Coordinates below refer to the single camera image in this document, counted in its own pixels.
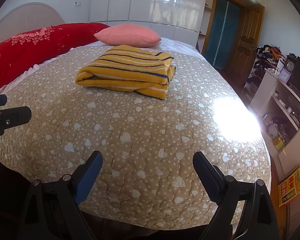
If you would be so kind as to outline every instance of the beige bedspread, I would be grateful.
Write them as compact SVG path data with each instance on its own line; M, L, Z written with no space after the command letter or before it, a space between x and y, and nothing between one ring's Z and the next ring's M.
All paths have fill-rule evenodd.
M209 223L212 203L192 166L203 151L224 174L267 184L270 166L258 126L206 61L173 54L167 100L85 88L77 71L109 47L80 47L42 67L7 93L7 107L29 106L29 124L5 131L0 161L27 179L55 181L93 150L103 167L81 209L153 229ZM233 222L239 220L239 203Z

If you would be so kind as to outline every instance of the yellow striped towel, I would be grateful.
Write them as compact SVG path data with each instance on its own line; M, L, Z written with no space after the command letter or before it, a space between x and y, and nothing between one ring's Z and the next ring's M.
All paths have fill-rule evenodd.
M173 56L127 45L113 47L79 70L75 82L83 86L137 92L165 99L175 67Z

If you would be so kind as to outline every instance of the black clamp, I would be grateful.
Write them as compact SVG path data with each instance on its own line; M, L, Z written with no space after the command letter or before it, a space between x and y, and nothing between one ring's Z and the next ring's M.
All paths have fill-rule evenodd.
M49 183L34 180L25 199L17 239L96 240L79 205L86 200L102 163L102 154L94 151L72 175Z
M269 192L263 180L237 181L224 175L202 152L193 156L193 166L211 201L218 208L199 240L226 240L238 201L245 200L233 240L279 240L279 229Z
M6 95L0 95L0 106L7 103ZM26 124L31 119L31 110L27 106L0 110L0 136L4 130Z

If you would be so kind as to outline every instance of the wooden door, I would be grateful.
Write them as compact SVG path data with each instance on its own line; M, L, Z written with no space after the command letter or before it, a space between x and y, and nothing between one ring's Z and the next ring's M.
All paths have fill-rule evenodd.
M255 59L265 8L261 5L241 9L234 45L225 71L240 87L243 87Z

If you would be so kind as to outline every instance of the headboard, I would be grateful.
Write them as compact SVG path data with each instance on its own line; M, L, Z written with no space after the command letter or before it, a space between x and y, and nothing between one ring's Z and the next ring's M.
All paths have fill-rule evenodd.
M0 20L0 42L23 32L64 23L51 6L31 2L22 4Z

